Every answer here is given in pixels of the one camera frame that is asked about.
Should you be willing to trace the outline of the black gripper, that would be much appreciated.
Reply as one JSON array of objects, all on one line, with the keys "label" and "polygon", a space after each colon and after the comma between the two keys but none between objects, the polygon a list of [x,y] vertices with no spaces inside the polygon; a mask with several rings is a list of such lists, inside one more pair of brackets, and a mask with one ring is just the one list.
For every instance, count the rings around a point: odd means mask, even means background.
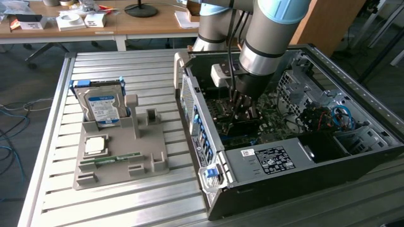
[{"label": "black gripper", "polygon": [[236,78],[236,91],[256,101],[263,95],[272,77],[273,73],[264,76],[255,74],[239,75]]}]

